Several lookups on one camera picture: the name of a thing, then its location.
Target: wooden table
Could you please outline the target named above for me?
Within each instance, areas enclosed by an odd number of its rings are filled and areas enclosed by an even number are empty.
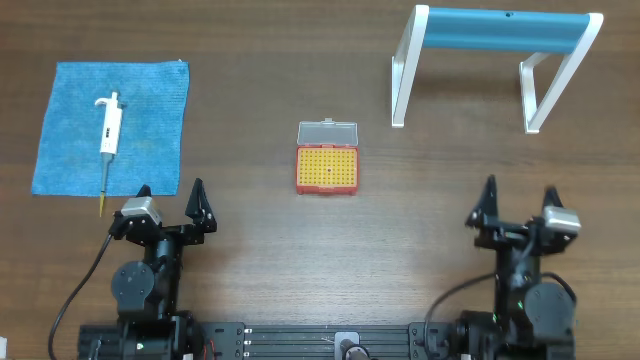
[[[430,3],[442,6],[443,1]],[[405,324],[443,291],[491,271],[463,221],[490,173],[506,220],[537,214],[547,184],[583,231],[543,269],[579,296],[579,359],[634,358],[640,330],[640,2],[485,0],[448,6],[602,12],[592,51],[539,135],[525,135],[517,63],[526,54],[429,50],[407,127],[392,129],[391,55],[407,1],[86,1],[0,3],[0,335],[11,358],[45,358],[49,328],[93,261],[110,218],[96,198],[32,196],[42,119],[58,61],[190,63],[178,195],[195,177],[219,232],[185,251],[180,306],[204,321]],[[557,63],[536,68],[539,91]],[[301,120],[356,121],[361,187],[298,196]],[[124,198],[108,199],[106,213]],[[56,336],[74,357],[78,326],[116,319],[110,280],[140,248],[114,242]],[[490,284],[437,318],[489,310]]]

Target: blue bar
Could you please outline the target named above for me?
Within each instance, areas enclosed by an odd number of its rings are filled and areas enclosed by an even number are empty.
[[[570,54],[588,14],[430,8],[422,47]]]

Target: open box lid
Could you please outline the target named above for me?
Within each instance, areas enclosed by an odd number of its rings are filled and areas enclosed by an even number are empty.
[[[358,146],[358,124],[324,121],[301,121],[298,126],[298,145]]]

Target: blue mat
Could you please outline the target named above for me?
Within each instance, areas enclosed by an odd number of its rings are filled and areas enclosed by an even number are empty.
[[[189,64],[58,63],[44,117],[31,191],[36,195],[98,196],[102,176],[101,97],[118,91],[125,104],[118,153],[109,166],[107,196],[175,195]]]

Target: white stand leg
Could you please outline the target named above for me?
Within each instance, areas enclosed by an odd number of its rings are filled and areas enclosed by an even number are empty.
[[[582,59],[589,51],[593,40],[595,40],[600,27],[602,26],[602,14],[589,14],[590,20],[587,29],[573,53],[564,57],[560,69],[556,73],[547,94],[542,99],[540,106],[536,103],[536,92],[533,80],[533,68],[546,59],[549,54],[535,53],[527,60],[520,63],[520,85],[522,88],[522,112],[524,116],[524,131],[527,134],[537,134],[540,132],[542,123],[549,115],[549,112],[562,94],[562,91],[569,83],[569,80],[576,72]]]
[[[429,6],[416,5],[404,29],[396,54],[391,58],[392,127],[404,127],[404,115],[409,104],[428,17]]]

